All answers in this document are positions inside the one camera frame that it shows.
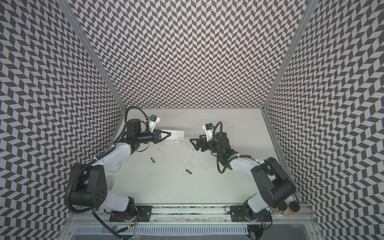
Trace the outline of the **white remote with green buttons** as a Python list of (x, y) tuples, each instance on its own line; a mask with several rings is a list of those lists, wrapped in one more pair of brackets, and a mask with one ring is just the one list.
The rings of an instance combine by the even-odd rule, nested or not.
[(172, 140), (172, 141), (182, 141), (185, 136), (184, 131), (176, 131), (176, 130), (164, 130), (165, 137), (169, 135), (169, 137), (166, 138), (166, 140)]

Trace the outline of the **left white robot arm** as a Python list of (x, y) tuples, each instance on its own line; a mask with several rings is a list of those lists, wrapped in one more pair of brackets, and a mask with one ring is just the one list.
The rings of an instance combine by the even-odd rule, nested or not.
[(105, 209), (131, 215), (136, 213), (133, 198), (108, 190), (107, 173), (136, 152), (141, 144), (157, 144), (171, 136), (170, 132), (155, 128), (160, 122), (159, 117), (147, 114), (144, 117), (144, 121), (125, 118), (122, 131), (106, 152), (85, 164), (72, 166), (65, 194), (65, 204), (70, 212), (82, 214)]

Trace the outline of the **white battery cover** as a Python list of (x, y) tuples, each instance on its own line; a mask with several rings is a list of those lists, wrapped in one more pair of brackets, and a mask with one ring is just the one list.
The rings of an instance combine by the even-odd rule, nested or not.
[(185, 163), (185, 168), (187, 170), (192, 170), (194, 168), (194, 165), (192, 164), (192, 162), (187, 162)]

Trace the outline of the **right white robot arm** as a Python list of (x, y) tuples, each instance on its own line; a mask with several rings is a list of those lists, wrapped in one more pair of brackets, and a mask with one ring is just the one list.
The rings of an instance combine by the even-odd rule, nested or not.
[(229, 138), (223, 132), (223, 123), (218, 122), (203, 126), (204, 135), (190, 139), (196, 151), (210, 151), (216, 157), (217, 170), (224, 174), (226, 170), (241, 171), (250, 175), (257, 186), (258, 192), (249, 197), (243, 204), (244, 215), (248, 221), (254, 222), (268, 208), (277, 208), (293, 195), (297, 188), (275, 158), (256, 160), (250, 155), (235, 151)]

